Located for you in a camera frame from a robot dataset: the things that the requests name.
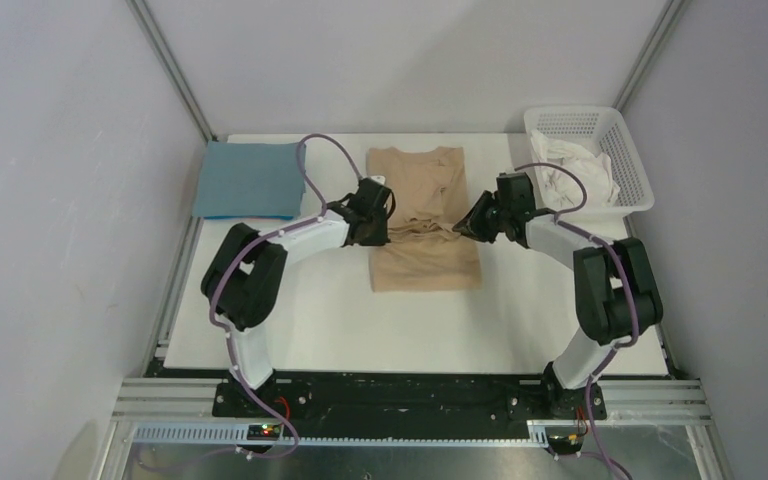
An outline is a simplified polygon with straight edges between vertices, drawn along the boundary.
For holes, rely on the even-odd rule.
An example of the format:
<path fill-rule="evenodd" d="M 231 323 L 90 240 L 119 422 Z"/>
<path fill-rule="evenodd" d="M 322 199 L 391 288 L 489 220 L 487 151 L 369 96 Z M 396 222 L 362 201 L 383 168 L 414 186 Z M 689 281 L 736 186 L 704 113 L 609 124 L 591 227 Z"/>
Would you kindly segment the beige t-shirt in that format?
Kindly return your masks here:
<path fill-rule="evenodd" d="M 454 231 L 471 208 L 461 147 L 367 152 L 367 174 L 395 195 L 389 242 L 370 254 L 375 293 L 474 290 L 482 286 L 476 242 Z"/>

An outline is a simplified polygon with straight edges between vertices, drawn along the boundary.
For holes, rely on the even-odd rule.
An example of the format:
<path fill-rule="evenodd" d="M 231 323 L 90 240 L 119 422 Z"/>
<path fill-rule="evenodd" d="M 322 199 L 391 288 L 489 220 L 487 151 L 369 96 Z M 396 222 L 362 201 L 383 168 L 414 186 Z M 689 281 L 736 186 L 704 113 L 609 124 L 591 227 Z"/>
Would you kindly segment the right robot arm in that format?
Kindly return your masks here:
<path fill-rule="evenodd" d="M 554 380 L 540 394 L 544 410 L 558 418 L 581 403 L 579 389 L 593 384 L 616 353 L 661 323 L 664 307 L 644 244 L 637 238 L 607 240 L 536 205 L 524 173 L 501 174 L 494 192 L 483 192 L 454 226 L 481 243 L 498 235 L 543 253 L 571 270 L 578 329 L 548 366 Z"/>

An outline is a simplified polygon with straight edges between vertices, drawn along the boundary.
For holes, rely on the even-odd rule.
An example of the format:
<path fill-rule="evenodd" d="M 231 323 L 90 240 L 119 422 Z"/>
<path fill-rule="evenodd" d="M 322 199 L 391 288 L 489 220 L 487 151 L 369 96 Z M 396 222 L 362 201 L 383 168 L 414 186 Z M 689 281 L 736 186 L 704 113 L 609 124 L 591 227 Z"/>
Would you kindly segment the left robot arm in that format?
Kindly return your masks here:
<path fill-rule="evenodd" d="M 266 233 L 245 223 L 230 228 L 200 289 L 210 323 L 224 331 L 230 372 L 241 384 L 236 400 L 247 413 L 265 415 L 275 403 L 276 391 L 266 382 L 274 368 L 264 322 L 276 305 L 285 269 L 325 251 L 385 245 L 395 206 L 385 178 L 375 175 L 318 215 Z"/>

